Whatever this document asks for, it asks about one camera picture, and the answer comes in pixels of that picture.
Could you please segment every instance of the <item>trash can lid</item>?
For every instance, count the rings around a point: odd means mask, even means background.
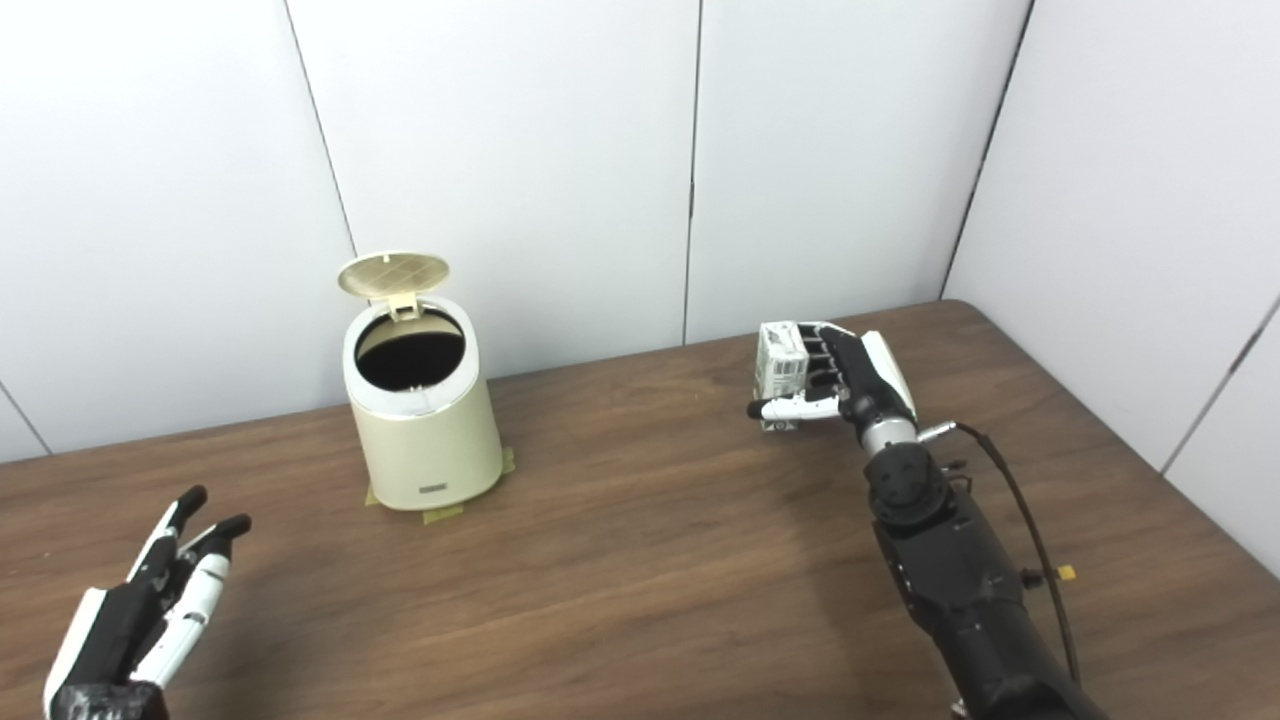
[[[449,277],[449,264],[419,252],[361,255],[338,270],[338,286],[366,300],[385,300],[393,320],[417,318],[419,292],[434,290]]]

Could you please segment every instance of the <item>lid hinge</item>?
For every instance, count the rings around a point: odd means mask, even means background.
[[[422,306],[417,301],[416,292],[401,292],[387,299],[392,320],[416,320],[422,316]]]

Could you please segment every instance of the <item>black cable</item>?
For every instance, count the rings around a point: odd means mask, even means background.
[[[1023,514],[1023,520],[1027,521],[1027,529],[1030,532],[1032,543],[1036,544],[1036,555],[1039,556],[1041,569],[1044,571],[1044,583],[1048,585],[1048,594],[1053,598],[1053,611],[1057,614],[1057,626],[1062,633],[1062,651],[1066,653],[1066,669],[1071,674],[1071,679],[1075,680],[1075,684],[1082,685],[1080,664],[1075,657],[1075,641],[1071,638],[1071,623],[1066,619],[1066,605],[1064,605],[1062,592],[1057,587],[1057,570],[1048,560],[1048,551],[1044,550],[1044,538],[1041,537],[1039,528],[1036,527],[1036,519],[1032,516],[1032,509],[1028,507],[1027,498],[1023,497],[1023,491],[1019,489],[1018,480],[1014,479],[1014,474],[1009,470],[1009,464],[1005,462],[1005,457],[1000,455],[998,450],[996,450],[996,443],[993,443],[986,434],[964,423],[956,423],[956,429],[970,436],[978,442],[978,446],[987,452],[987,457],[991,457],[991,462],[997,470],[1000,470],[1000,474],[1005,477],[1005,482],[1009,483],[1009,492],[1014,495],[1014,500],[1018,502],[1018,510]]]

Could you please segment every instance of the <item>cream trash can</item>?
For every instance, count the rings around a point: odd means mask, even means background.
[[[429,292],[448,264],[379,252],[347,263],[338,284],[372,306],[342,343],[342,377],[374,497],[394,510],[470,500],[502,475],[502,442],[471,319]]]

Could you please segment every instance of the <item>masking tape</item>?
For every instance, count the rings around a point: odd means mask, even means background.
[[[516,470],[516,448],[513,448],[513,447],[504,447],[504,448],[502,448],[502,474],[506,475],[508,473],[513,473],[515,470]],[[374,497],[374,487],[372,486],[370,486],[365,491],[365,507],[369,507],[370,505],[381,505],[380,502],[378,502],[378,498]],[[422,524],[424,525],[430,525],[431,523],[434,523],[436,520],[443,520],[445,518],[452,518],[454,515],[461,515],[462,514],[462,509],[463,509],[463,503],[460,502],[458,505],[451,505],[448,507],[436,507],[435,510],[424,510],[422,511]]]

